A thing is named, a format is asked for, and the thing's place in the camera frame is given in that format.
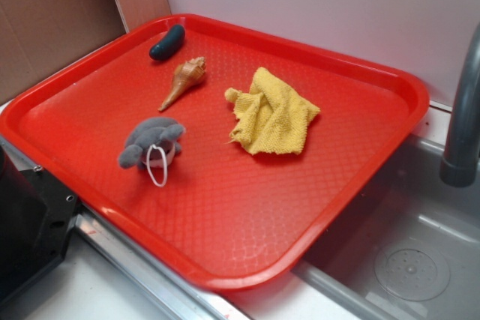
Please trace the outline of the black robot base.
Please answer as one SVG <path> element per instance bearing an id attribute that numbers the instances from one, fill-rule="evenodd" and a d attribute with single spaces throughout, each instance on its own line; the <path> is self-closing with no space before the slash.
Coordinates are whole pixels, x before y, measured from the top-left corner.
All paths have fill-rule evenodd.
<path id="1" fill-rule="evenodd" d="M 79 200 L 47 170 L 18 170 L 1 150 L 1 305 L 65 259 Z"/>

